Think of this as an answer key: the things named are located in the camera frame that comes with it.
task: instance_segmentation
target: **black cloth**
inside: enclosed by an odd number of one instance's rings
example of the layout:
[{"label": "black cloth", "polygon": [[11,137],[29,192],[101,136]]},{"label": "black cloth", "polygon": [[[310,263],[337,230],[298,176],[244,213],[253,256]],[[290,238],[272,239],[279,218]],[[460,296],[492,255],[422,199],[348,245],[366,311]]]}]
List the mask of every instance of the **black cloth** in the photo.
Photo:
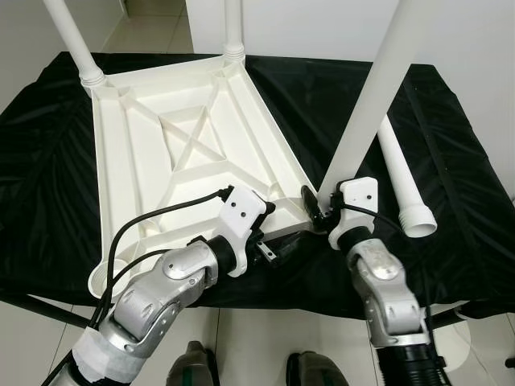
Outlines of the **black cloth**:
[{"label": "black cloth", "polygon": [[[205,55],[95,54],[105,73]],[[248,56],[247,71],[315,187],[320,185],[370,63]],[[389,110],[406,160],[438,231],[415,248],[376,221],[375,235],[406,266],[425,303],[515,302],[515,211],[456,96],[436,69],[412,65]],[[379,211],[398,206],[377,140],[358,176],[379,182]],[[282,258],[222,278],[197,304],[300,308],[360,318],[344,258],[326,236],[273,240]],[[0,286],[75,304],[93,304],[87,280],[101,258],[91,101],[68,53],[59,54],[0,116]]]}]

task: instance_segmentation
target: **white cylindrical leg end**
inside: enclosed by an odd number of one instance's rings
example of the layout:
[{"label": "white cylindrical leg end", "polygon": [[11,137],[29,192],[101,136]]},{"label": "white cylindrical leg end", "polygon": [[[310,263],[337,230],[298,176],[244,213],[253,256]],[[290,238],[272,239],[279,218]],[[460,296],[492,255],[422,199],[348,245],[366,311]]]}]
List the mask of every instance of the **white cylindrical leg end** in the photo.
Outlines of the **white cylindrical leg end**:
[{"label": "white cylindrical leg end", "polygon": [[105,83],[104,72],[93,60],[64,0],[43,0],[43,2],[79,69],[80,82],[86,92],[91,95],[90,88]]},{"label": "white cylindrical leg end", "polygon": [[399,204],[404,233],[413,238],[429,236],[437,228],[435,217],[422,201],[388,117],[383,119],[377,136]]},{"label": "white cylindrical leg end", "polygon": [[241,0],[225,0],[224,57],[231,62],[245,58],[241,17]]}]

